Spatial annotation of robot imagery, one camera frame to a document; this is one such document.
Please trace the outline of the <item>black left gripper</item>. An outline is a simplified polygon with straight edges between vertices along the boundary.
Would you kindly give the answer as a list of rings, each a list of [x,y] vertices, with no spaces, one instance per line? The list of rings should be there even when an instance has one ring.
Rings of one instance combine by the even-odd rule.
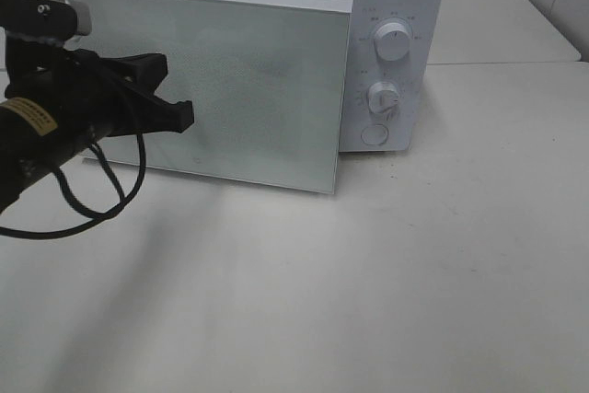
[[[168,75],[162,53],[106,58],[8,36],[6,70],[6,98],[30,99],[59,123],[93,125],[101,137],[184,133],[194,124],[189,100],[170,103],[156,95]]]

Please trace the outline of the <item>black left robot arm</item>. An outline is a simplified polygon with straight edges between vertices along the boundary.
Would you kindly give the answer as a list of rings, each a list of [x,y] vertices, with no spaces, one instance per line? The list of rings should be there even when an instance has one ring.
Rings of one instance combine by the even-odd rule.
[[[105,58],[9,37],[9,84],[1,104],[1,201],[20,194],[104,138],[184,133],[191,101],[156,95],[167,58],[146,53]]]

